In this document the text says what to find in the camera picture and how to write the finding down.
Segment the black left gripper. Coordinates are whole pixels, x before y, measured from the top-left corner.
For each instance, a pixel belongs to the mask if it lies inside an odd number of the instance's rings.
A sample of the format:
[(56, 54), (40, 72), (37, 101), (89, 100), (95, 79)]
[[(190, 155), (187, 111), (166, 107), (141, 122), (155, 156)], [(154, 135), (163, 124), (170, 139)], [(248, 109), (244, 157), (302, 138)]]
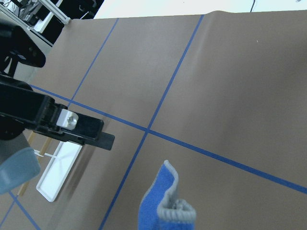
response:
[(104, 121), (62, 109), (24, 81), (0, 77), (0, 139), (12, 140), (25, 129), (40, 134), (60, 133), (58, 140), (111, 150), (115, 136), (102, 131)]

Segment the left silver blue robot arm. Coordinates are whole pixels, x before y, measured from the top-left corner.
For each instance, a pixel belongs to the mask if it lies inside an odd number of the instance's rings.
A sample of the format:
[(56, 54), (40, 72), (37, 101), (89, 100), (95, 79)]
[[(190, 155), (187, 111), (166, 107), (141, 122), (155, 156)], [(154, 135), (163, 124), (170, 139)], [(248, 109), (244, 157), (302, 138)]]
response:
[(103, 120), (70, 111), (26, 82), (0, 77), (0, 192), (33, 179), (40, 165), (23, 132), (111, 150), (115, 136), (102, 131)]

